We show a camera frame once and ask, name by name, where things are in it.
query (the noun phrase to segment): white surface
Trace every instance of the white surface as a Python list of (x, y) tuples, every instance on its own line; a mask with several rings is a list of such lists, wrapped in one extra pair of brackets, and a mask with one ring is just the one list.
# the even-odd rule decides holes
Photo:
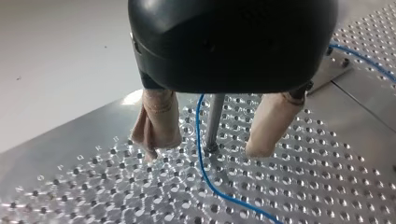
[(141, 88), (127, 0), (0, 1), (0, 152)]

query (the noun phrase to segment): metal rod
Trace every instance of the metal rod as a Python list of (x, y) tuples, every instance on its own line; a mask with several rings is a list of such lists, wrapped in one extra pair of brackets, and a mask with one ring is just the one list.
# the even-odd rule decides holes
[(207, 132), (205, 136), (205, 151), (216, 151), (219, 146), (216, 143), (222, 107), (225, 94), (213, 94), (210, 102), (209, 118), (207, 121)]

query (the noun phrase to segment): beige rubber finger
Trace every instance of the beige rubber finger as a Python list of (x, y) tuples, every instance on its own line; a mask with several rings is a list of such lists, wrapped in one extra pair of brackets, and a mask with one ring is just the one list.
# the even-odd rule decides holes
[(265, 94), (251, 125), (246, 153), (249, 157), (269, 157), (276, 142), (283, 136), (294, 117), (304, 107), (303, 100), (295, 100), (288, 93)]
[(157, 158), (156, 148), (180, 145), (178, 102), (173, 91), (143, 91), (143, 106), (132, 139), (145, 148), (149, 160)]

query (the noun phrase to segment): perforated metal plate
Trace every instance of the perforated metal plate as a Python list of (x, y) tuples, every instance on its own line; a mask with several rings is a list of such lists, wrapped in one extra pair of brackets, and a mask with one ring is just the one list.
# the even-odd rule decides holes
[[(219, 152), (205, 154), (211, 181), (285, 223), (395, 223), (396, 185), (365, 165), (308, 108), (279, 141), (272, 158), (244, 155), (260, 96), (226, 97)], [(198, 169), (196, 97), (180, 115), (183, 143), (144, 161), (119, 143), (15, 201), (2, 202), (3, 223), (262, 223), (252, 211), (214, 195)], [(209, 99), (203, 102), (205, 134)]]
[[(396, 74), (396, 3), (379, 7), (373, 13), (338, 29), (333, 41), (357, 50)], [(396, 84), (377, 73), (362, 60), (350, 57), (355, 71), (335, 83), (384, 124), (396, 132)]]

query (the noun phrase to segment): blue cable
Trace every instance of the blue cable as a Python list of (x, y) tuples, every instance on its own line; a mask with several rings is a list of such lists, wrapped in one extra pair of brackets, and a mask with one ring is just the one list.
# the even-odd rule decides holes
[(197, 131), (197, 145), (198, 145), (199, 165), (200, 165), (200, 168), (201, 168), (202, 175), (204, 176), (204, 179), (206, 181), (206, 184), (213, 190), (213, 192), (215, 192), (221, 198), (223, 198), (223, 199), (225, 199), (227, 201), (230, 201), (232, 203), (236, 203), (236, 204), (242, 205), (242, 206), (244, 206), (244, 207), (246, 207), (248, 209), (251, 209), (251, 210), (253, 210), (253, 211), (257, 212), (257, 213), (260, 213), (260, 214), (264, 215), (265, 217), (268, 217), (269, 219), (273, 220), (276, 224), (282, 224), (282, 222), (278, 221), (276, 219), (276, 217), (273, 217), (271, 214), (261, 210), (260, 208), (255, 207), (255, 206), (253, 206), (253, 205), (251, 205), (249, 203), (245, 203), (245, 202), (239, 201), (239, 200), (237, 200), (237, 199), (235, 199), (233, 197), (228, 196), (227, 194), (224, 194), (224, 193), (220, 192), (210, 182), (209, 178), (207, 177), (206, 171), (204, 169), (204, 162), (203, 162), (203, 159), (202, 159), (202, 150), (201, 150), (201, 134), (200, 134), (200, 128), (199, 128), (199, 117), (200, 117), (199, 116), (199, 112), (201, 111), (201, 103), (202, 103), (203, 99), (204, 99), (204, 94), (202, 94), (201, 97), (199, 98), (198, 105), (197, 105), (197, 110), (195, 111), (195, 125), (196, 125), (196, 129), (197, 129), (196, 131)]
[[(342, 50), (342, 51), (345, 51), (345, 52), (347, 52), (347, 53), (350, 53), (350, 54), (352, 54), (352, 55), (354, 55), (354, 56), (356, 56), (356, 57), (358, 57), (358, 58), (364, 60), (365, 62), (367, 62), (367, 63), (370, 64), (371, 66), (375, 67), (376, 70), (377, 70), (378, 72), (382, 73), (384, 76), (386, 76), (386, 77), (389, 78), (391, 81), (393, 81), (393, 82), (396, 83), (396, 77), (393, 76), (393, 75), (391, 74), (390, 71), (387, 71), (385, 68), (383, 68), (382, 66), (380, 66), (378, 63), (375, 63), (374, 61), (372, 61), (371, 59), (369, 59), (369, 58), (363, 56), (362, 54), (358, 53), (357, 51), (355, 51), (355, 50), (353, 50), (353, 49), (348, 49), (347, 47), (344, 47), (344, 46), (341, 46), (341, 45), (338, 45), (338, 44), (330, 44), (329, 47), (330, 47), (330, 48), (334, 48), (334, 49), (340, 49), (340, 50)], [(272, 216), (271, 214), (269, 214), (269, 213), (263, 211), (262, 209), (260, 209), (260, 208), (258, 208), (258, 207), (255, 207), (255, 206), (253, 206), (253, 205), (251, 205), (251, 204), (249, 204), (249, 203), (245, 203), (245, 202), (242, 202), (242, 201), (240, 201), (240, 200), (237, 200), (237, 199), (235, 199), (235, 198), (233, 198), (233, 197), (230, 197), (230, 196), (228, 196), (228, 195), (226, 195), (226, 194), (220, 192), (220, 191), (219, 191), (218, 189), (216, 189), (215, 186), (213, 186), (212, 183), (210, 182), (209, 178), (207, 177), (207, 174), (206, 174), (206, 171), (205, 171), (205, 168), (204, 168), (204, 162), (203, 162), (203, 159), (202, 159), (201, 132), (200, 132), (201, 130), (200, 130), (200, 127), (199, 127), (199, 120), (200, 120), (200, 115), (199, 115), (200, 113), (199, 113), (199, 112), (201, 111), (201, 103), (202, 103), (202, 101), (203, 101), (203, 99), (204, 99), (204, 96), (205, 96), (205, 95), (202, 94), (201, 97), (199, 98), (199, 101), (198, 101), (197, 109), (196, 109), (196, 111), (195, 111), (195, 125), (196, 125), (196, 132), (197, 132), (198, 159), (199, 159), (199, 164), (200, 164), (201, 172), (202, 172), (202, 175), (204, 176), (204, 180), (205, 180), (206, 184), (213, 190), (213, 192), (215, 192), (215, 193), (216, 193), (217, 195), (219, 195), (221, 198), (223, 198), (223, 199), (225, 199), (225, 200), (227, 200), (227, 201), (230, 201), (230, 202), (232, 202), (232, 203), (236, 203), (236, 204), (242, 205), (242, 206), (244, 206), (244, 207), (246, 207), (246, 208), (248, 208), (248, 209), (251, 209), (251, 210), (253, 210), (253, 211), (255, 211), (255, 212), (259, 213), (259, 214), (262, 214), (262, 215), (264, 215), (265, 217), (267, 217), (267, 218), (273, 220), (276, 224), (282, 224), (282, 222), (278, 221), (278, 220), (276, 219), (276, 217), (274, 217), (274, 216)]]
[(374, 62), (373, 60), (367, 58), (366, 56), (360, 54), (359, 52), (357, 52), (357, 51), (355, 51), (353, 49), (349, 49), (349, 48), (347, 48), (345, 46), (338, 45), (338, 44), (330, 44), (329, 47), (330, 48), (334, 48), (334, 49), (340, 49), (342, 51), (345, 51), (346, 53), (350, 53), (350, 54), (356, 56), (357, 58), (360, 58), (360, 59), (364, 60), (366, 63), (370, 64), (372, 67), (375, 67), (375, 69), (378, 72), (382, 73), (385, 77), (390, 79), (392, 82), (396, 83), (396, 77), (390, 71), (387, 71), (381, 65), (379, 65), (378, 63)]

